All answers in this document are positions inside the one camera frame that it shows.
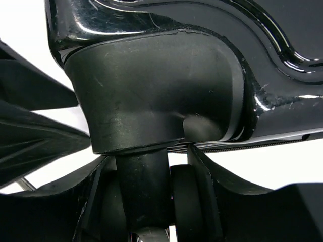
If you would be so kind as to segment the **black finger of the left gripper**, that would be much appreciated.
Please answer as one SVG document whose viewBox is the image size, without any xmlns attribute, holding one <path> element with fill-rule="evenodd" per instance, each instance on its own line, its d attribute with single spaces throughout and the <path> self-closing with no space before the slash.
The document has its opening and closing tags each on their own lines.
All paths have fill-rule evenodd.
<svg viewBox="0 0 323 242">
<path fill-rule="evenodd" d="M 83 131 L 1 101 L 1 187 L 88 148 Z"/>
</svg>

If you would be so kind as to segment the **black and white suitcase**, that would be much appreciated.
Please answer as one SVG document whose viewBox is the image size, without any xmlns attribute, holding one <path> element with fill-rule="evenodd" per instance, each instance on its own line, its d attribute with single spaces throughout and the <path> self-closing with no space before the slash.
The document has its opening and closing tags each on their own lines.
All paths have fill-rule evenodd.
<svg viewBox="0 0 323 242">
<path fill-rule="evenodd" d="M 46 1 L 93 152 L 100 241 L 213 241 L 188 147 L 322 137 L 322 1 Z"/>
</svg>

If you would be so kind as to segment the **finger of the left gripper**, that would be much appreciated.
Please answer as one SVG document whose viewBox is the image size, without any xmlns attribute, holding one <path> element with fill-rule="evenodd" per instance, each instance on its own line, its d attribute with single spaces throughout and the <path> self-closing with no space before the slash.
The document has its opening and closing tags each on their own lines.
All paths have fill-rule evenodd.
<svg viewBox="0 0 323 242">
<path fill-rule="evenodd" d="M 1 42 L 1 100 L 27 110 L 70 108 L 75 93 Z"/>
</svg>

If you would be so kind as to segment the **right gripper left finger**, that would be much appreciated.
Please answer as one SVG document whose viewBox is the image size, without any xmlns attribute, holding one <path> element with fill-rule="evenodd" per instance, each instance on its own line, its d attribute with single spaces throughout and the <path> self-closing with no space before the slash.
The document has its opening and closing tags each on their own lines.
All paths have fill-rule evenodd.
<svg viewBox="0 0 323 242">
<path fill-rule="evenodd" d="M 103 188 L 115 158 L 100 156 L 34 191 L 1 195 L 1 241 L 100 241 Z"/>
</svg>

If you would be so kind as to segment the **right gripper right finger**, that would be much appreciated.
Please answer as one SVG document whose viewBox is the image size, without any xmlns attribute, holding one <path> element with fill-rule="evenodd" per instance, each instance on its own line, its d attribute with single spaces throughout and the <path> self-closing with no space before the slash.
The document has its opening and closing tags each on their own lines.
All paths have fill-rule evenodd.
<svg viewBox="0 0 323 242">
<path fill-rule="evenodd" d="M 271 190 L 228 171 L 193 145 L 188 162 L 196 171 L 211 240 L 322 241 L 321 183 Z"/>
</svg>

